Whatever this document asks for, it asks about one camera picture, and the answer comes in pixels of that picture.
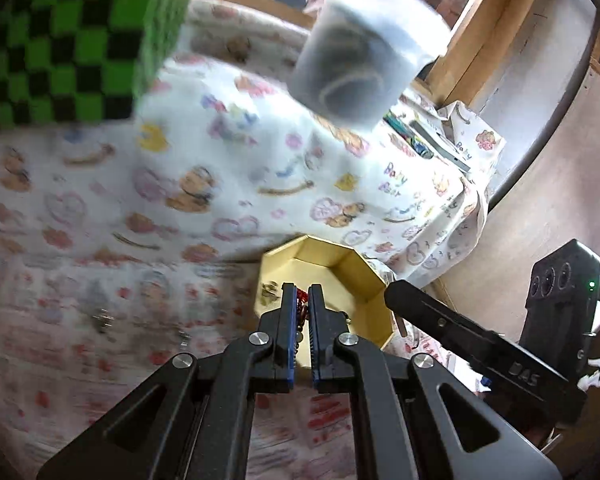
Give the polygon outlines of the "wooden window frame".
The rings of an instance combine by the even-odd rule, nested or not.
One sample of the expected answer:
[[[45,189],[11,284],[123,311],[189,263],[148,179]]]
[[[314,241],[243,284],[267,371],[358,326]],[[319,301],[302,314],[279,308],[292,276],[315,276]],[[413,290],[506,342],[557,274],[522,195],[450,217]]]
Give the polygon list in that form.
[[[306,0],[318,6],[315,18],[308,18],[286,4],[275,0],[222,0],[253,3],[267,14],[286,18],[312,29],[324,0]],[[438,104],[451,101],[470,103],[482,88],[500,58],[513,41],[534,0],[475,0],[451,29],[451,40],[445,55],[430,65],[426,78],[430,96]],[[310,31],[303,40],[302,48]]]

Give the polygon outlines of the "baby bear print cloth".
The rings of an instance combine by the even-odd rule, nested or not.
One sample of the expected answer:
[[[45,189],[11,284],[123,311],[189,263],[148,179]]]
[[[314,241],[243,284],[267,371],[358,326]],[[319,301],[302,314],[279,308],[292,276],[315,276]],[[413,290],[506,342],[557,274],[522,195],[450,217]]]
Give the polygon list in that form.
[[[133,118],[1,131],[0,255],[253,261],[309,235],[421,285],[462,261],[504,139],[463,103],[434,110],[415,92],[390,112],[444,134],[469,174],[384,120],[332,125],[286,90],[305,39],[246,6],[190,0]]]

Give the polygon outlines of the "gold octagonal box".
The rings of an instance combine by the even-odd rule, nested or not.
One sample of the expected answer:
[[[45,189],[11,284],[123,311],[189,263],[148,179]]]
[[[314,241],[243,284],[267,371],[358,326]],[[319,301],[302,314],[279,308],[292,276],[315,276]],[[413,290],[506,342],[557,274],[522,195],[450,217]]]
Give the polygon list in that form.
[[[350,332],[378,348],[386,348],[393,334],[392,313],[384,303],[386,283],[358,252],[312,236],[300,236],[266,252],[261,259],[251,325],[280,307],[282,285],[302,292],[319,284],[325,307],[347,315]]]

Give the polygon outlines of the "christmas print cloth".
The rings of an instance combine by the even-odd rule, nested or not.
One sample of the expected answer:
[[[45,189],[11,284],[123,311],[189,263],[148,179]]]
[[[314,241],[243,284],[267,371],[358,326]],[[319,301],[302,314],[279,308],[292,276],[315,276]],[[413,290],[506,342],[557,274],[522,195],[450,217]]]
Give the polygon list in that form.
[[[259,271],[0,255],[0,477],[34,478],[174,354],[245,335]]]

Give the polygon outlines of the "clear plastic lidded tub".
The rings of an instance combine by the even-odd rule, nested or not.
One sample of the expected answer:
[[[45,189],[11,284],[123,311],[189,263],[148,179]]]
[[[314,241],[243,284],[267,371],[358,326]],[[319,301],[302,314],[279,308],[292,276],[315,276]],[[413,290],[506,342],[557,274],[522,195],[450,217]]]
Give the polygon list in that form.
[[[288,92],[337,127],[370,130],[450,40],[422,0],[324,0]]]

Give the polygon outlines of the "green black checkered box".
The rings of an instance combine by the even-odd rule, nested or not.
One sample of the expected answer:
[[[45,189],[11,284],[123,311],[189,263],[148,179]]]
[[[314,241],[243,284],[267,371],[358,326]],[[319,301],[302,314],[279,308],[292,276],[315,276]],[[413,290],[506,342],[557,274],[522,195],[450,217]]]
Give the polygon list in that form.
[[[0,2],[0,130],[132,115],[189,0]]]

